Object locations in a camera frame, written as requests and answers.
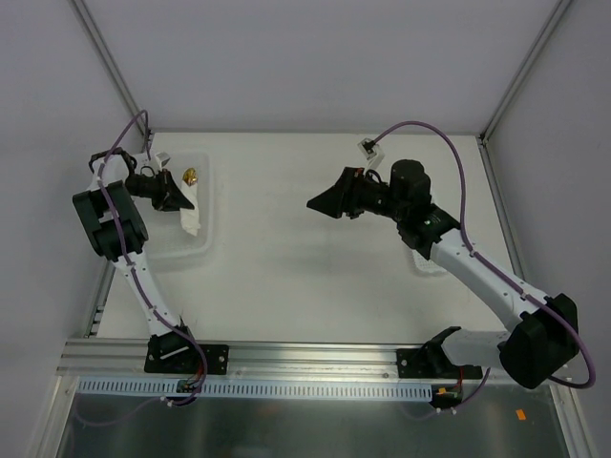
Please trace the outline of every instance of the white cable clip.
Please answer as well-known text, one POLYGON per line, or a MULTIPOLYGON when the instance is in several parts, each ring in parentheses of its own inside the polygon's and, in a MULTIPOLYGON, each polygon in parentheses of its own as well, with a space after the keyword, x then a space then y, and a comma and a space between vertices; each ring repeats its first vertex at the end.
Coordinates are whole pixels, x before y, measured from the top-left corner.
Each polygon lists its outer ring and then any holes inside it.
POLYGON ((384 159, 384 152, 380 145, 377 143, 373 143, 371 138, 364 138, 359 142, 359 150, 365 156, 367 160, 367 166, 365 167, 365 171, 367 170, 375 170, 382 159, 384 159))

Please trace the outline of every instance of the yellow object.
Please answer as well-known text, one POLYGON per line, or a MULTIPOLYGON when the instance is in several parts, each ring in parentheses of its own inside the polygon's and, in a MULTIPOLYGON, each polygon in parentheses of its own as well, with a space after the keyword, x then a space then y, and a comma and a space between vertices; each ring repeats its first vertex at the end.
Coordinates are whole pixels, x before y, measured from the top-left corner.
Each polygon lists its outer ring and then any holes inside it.
POLYGON ((187 183, 189 186, 193 186, 198 182, 198 173, 193 167, 189 167, 184 171, 184 174, 182 174, 182 181, 187 183))

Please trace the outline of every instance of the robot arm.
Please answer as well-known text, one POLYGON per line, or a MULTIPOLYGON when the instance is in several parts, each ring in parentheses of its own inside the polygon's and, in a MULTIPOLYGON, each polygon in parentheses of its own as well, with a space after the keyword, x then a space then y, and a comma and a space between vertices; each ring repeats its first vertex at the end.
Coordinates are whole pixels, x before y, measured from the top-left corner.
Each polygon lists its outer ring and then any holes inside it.
POLYGON ((392 219, 409 248, 454 274, 507 329, 473 332, 448 328, 426 343, 408 364, 438 374, 465 364, 502 367, 519 384, 535 388, 578 354, 578 346, 558 321, 526 298, 530 295, 546 304, 577 331, 575 304, 562 294, 552 299, 491 262, 506 280, 521 286, 523 292, 518 294, 482 263, 467 248, 460 223, 432 203, 431 179, 420 162, 395 162, 388 184, 373 178, 365 169, 347 167, 335 185, 311 199, 307 207, 336 219, 342 215, 355 219, 366 211, 392 219))
POLYGON ((148 198, 156 210, 164 212, 192 209, 193 204, 182 194, 168 170, 161 168, 152 176, 137 174, 137 160, 120 148, 104 164, 105 156, 106 152, 92 156, 89 166, 94 179, 87 191, 73 196, 74 208, 95 252, 113 263, 138 299, 151 335, 149 360, 161 364, 172 360, 172 364, 179 365, 177 355, 191 352, 173 328, 183 334, 189 331, 162 297, 148 266, 144 248, 148 233, 132 196, 148 198), (103 182, 98 177, 102 164, 103 182), (114 209, 109 208, 103 193, 110 196, 114 209), (118 213, 118 227, 109 218, 113 211, 118 213), (124 236, 125 247, 121 247, 119 231, 124 236))

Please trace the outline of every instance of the white table surface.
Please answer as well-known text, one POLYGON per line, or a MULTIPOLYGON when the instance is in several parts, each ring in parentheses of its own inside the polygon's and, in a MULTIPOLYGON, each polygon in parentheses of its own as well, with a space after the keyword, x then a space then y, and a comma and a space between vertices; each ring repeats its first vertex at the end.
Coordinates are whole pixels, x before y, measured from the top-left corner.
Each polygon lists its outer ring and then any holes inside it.
MULTIPOLYGON (((394 223, 374 215, 330 219, 306 208, 345 166, 362 166, 356 144, 374 135, 156 134, 156 151, 205 151, 215 180, 209 251, 156 271, 162 293, 202 340, 423 343, 451 325, 498 330, 496 316, 450 274, 425 276, 394 223)), ((473 136, 453 136, 467 176, 467 227, 509 267, 473 136)), ((421 161, 439 206, 458 217, 459 181, 447 145, 433 135, 391 135, 378 168, 421 161)), ((98 337, 148 338, 136 297, 113 281, 98 337)))

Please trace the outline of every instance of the gray wall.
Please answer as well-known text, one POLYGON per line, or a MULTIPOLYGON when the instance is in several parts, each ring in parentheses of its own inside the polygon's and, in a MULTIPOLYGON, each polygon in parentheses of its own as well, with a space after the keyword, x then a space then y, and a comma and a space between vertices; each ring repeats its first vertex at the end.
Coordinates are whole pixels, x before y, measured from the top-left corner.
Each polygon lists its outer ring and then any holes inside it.
POLYGON ((611 3, 579 0, 491 143, 527 278, 579 305, 598 384, 579 397, 611 452, 611 3))
POLYGON ((129 116, 66 1, 0 14, 0 455, 23 456, 100 261, 72 207, 129 116))
POLYGON ((90 0, 156 128, 479 133, 557 0, 90 0))

